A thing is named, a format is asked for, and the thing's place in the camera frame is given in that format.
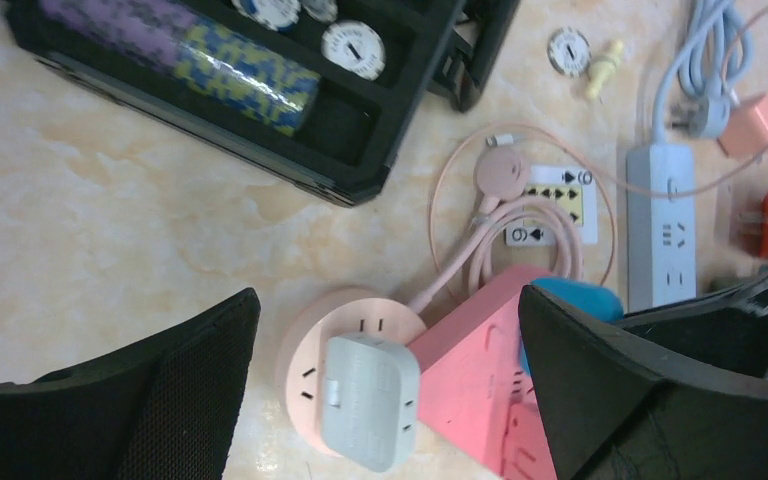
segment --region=white plug adapter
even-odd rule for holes
[[[626,157],[628,182],[655,192],[694,188],[693,151],[652,144]],[[693,197],[628,193],[628,307],[646,310],[696,296],[696,204]]]
[[[403,463],[416,444],[419,362],[402,344],[355,332],[328,340],[322,439],[372,470]]]

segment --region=charger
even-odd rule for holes
[[[748,157],[764,150],[768,145],[768,96],[753,96],[733,109],[718,141],[723,153],[731,158]]]
[[[354,332],[328,340],[322,439],[340,455],[386,472],[416,444],[419,363],[404,345]]]

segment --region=power strip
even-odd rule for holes
[[[693,151],[659,143],[629,152],[629,183],[678,193],[695,185]],[[635,312],[696,296],[696,204],[693,197],[628,193],[628,306]]]

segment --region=black case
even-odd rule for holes
[[[148,114],[341,206],[375,198],[426,89],[469,110],[481,96],[519,0],[338,0],[340,19],[374,28],[387,63],[367,81],[320,53],[327,25],[304,12],[278,33],[226,0],[180,0],[204,16],[319,73],[319,93],[292,137],[243,117],[172,78],[105,50],[46,18],[37,0],[11,0],[17,44],[59,75]],[[464,12],[479,25],[473,45],[454,33]]]

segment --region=pink power strip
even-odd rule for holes
[[[546,270],[507,269],[409,348],[419,419],[506,480],[555,480],[531,378],[519,363],[519,296]]]

